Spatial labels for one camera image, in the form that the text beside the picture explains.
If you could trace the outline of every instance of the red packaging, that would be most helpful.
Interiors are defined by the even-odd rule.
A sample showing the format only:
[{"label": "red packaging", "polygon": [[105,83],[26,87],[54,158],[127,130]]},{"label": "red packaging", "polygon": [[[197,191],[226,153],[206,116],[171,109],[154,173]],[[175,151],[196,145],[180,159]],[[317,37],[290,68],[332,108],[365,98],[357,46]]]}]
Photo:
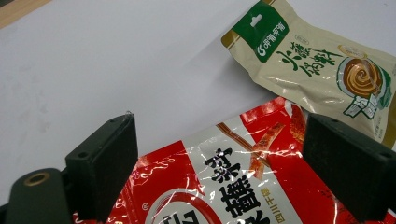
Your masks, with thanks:
[{"label": "red packaging", "polygon": [[149,153],[107,223],[358,223],[303,160],[304,133],[278,97]]}]

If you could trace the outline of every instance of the green label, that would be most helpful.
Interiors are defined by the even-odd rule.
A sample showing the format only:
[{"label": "green label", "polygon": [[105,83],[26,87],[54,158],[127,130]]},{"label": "green label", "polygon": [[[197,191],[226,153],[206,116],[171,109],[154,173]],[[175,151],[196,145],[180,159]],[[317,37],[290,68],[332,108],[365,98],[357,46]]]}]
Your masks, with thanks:
[{"label": "green label", "polygon": [[259,60],[265,63],[289,32],[289,26],[273,7],[260,1],[233,30],[245,39]]}]

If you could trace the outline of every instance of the food packet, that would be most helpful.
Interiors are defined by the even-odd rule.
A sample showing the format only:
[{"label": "food packet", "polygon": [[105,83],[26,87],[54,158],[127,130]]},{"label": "food packet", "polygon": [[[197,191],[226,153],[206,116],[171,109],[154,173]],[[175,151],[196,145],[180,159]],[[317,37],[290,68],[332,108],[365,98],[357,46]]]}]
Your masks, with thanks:
[{"label": "food packet", "polygon": [[393,148],[394,56],[309,25],[284,0],[260,1],[221,42],[257,84]]},{"label": "food packet", "polygon": [[358,223],[302,158],[304,133],[302,109],[277,97],[149,153],[107,223]]}]

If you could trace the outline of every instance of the white table surface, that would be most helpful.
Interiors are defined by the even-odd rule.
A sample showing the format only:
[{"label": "white table surface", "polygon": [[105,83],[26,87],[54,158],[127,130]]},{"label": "white table surface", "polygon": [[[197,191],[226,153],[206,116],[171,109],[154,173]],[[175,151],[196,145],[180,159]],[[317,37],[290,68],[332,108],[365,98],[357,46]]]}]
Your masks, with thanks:
[{"label": "white table surface", "polygon": [[[309,23],[396,55],[396,1],[289,0]],[[220,38],[256,0],[53,0],[0,30],[0,204],[105,121],[135,115],[139,155],[275,96]]]}]

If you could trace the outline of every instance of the beige food packet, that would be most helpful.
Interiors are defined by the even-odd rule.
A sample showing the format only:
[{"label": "beige food packet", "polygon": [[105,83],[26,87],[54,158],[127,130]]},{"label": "beige food packet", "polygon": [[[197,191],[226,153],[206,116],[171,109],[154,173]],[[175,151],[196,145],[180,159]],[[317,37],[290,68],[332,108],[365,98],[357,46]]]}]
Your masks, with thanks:
[{"label": "beige food packet", "polygon": [[308,24],[284,0],[260,1],[221,42],[259,85],[394,147],[394,56]]}]

